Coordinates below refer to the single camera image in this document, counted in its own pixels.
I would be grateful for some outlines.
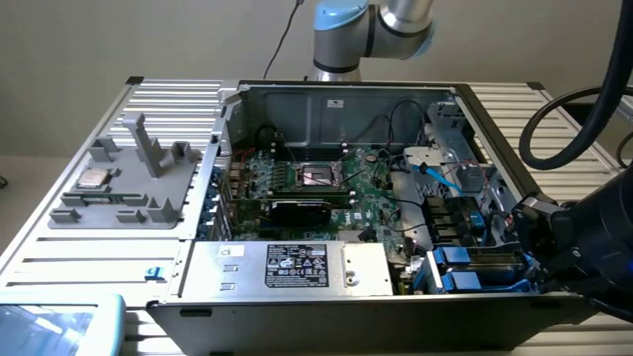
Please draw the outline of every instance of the power supply label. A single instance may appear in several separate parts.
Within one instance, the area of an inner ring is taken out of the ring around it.
[[[268,245],[268,288],[328,287],[325,245]]]

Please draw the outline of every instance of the slotted metal surface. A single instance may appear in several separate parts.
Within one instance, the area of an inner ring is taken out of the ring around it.
[[[150,80],[126,87],[93,136],[108,134],[120,146],[133,145],[121,127],[121,114],[145,113],[149,136],[162,146],[173,141],[189,141],[204,151],[214,119],[220,113],[218,90],[222,81]],[[525,84],[470,85],[485,109],[514,150],[520,130],[530,115],[546,102],[546,93]],[[536,132],[533,147],[538,156],[558,152],[574,135],[573,123],[564,113],[552,113]],[[197,215],[182,210],[184,222],[173,230],[50,230],[45,223],[48,212],[58,204],[58,196],[77,178],[86,162],[85,147],[70,161],[61,179],[12,245],[0,258],[0,286],[21,291],[116,292],[132,308],[125,315],[122,355],[181,355],[180,348],[166,337],[145,311],[145,302],[166,292],[166,283],[144,281],[144,270],[164,267],[169,280],[174,257],[182,243],[182,224]],[[568,167],[556,171],[530,171],[544,191],[557,200],[581,199],[602,185],[615,169],[609,159],[593,149]],[[556,326],[533,337],[510,354],[469,353],[469,355],[633,355],[633,328],[606,315],[597,315],[580,326]]]

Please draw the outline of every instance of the screen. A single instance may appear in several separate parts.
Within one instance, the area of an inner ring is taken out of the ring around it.
[[[74,355],[94,310],[96,306],[0,305],[0,355]]]

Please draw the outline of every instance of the green circuit board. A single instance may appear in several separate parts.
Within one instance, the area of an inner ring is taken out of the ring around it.
[[[389,169],[386,164],[378,166],[378,161],[369,163],[368,154],[378,156],[378,150],[370,148],[356,149],[342,162],[340,174],[342,179],[356,174],[340,187],[304,186],[297,184],[297,175],[293,162],[276,162],[264,152],[256,152],[246,160],[249,174],[244,177],[244,187],[238,187],[232,202],[233,240],[346,240],[358,241],[358,234],[369,227],[376,230],[378,242],[385,246],[388,260],[402,263],[404,254],[398,245],[402,244],[402,233],[393,232],[386,226],[386,219],[397,209],[397,204],[384,195],[392,192],[376,188],[372,183],[374,177],[386,182]],[[302,162],[313,167],[326,166],[330,162]],[[266,207],[280,198],[273,192],[292,195],[292,200],[324,200],[333,202],[332,219],[328,225],[317,228],[278,228],[270,227],[266,217]],[[392,222],[394,228],[401,228],[398,222]]]

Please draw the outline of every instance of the sticker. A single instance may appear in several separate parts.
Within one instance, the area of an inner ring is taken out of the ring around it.
[[[218,257],[242,257],[244,256],[244,245],[222,245],[217,250]]]
[[[345,106],[345,100],[328,100],[328,108],[341,109]]]
[[[265,283],[268,288],[328,287],[326,245],[268,245]]]

